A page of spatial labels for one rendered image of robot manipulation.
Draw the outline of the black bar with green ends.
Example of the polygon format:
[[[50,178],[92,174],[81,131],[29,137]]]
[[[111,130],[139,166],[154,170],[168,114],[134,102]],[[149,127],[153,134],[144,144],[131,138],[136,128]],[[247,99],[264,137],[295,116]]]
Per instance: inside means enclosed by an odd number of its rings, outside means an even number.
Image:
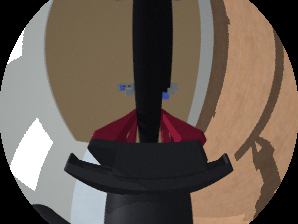
[[[164,77],[164,0],[133,0],[133,73],[140,143],[158,143]]]

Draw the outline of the black bar with blue ends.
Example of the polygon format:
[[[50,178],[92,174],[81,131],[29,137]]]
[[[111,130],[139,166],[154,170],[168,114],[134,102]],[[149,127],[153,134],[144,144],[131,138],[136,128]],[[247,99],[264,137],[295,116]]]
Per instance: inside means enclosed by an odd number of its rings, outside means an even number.
[[[164,0],[164,14],[165,14],[165,49],[164,49],[164,77],[163,77],[163,97],[168,100],[167,88],[171,84],[172,71],[172,52],[173,52],[173,14],[172,14],[172,0]]]

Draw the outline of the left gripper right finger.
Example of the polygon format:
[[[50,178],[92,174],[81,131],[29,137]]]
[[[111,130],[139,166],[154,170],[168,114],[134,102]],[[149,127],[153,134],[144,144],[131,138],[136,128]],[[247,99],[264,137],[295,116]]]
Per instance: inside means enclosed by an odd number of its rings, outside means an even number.
[[[204,146],[207,140],[203,131],[170,115],[162,108],[160,119],[160,132],[162,143],[171,142],[171,139],[172,142],[199,140]]]

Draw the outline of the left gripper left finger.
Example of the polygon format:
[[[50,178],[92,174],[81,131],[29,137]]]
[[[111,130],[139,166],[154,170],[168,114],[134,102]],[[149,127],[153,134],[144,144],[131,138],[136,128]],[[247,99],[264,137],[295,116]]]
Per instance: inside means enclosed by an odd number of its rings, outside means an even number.
[[[126,116],[96,130],[92,138],[136,143],[137,127],[137,114],[134,109]]]

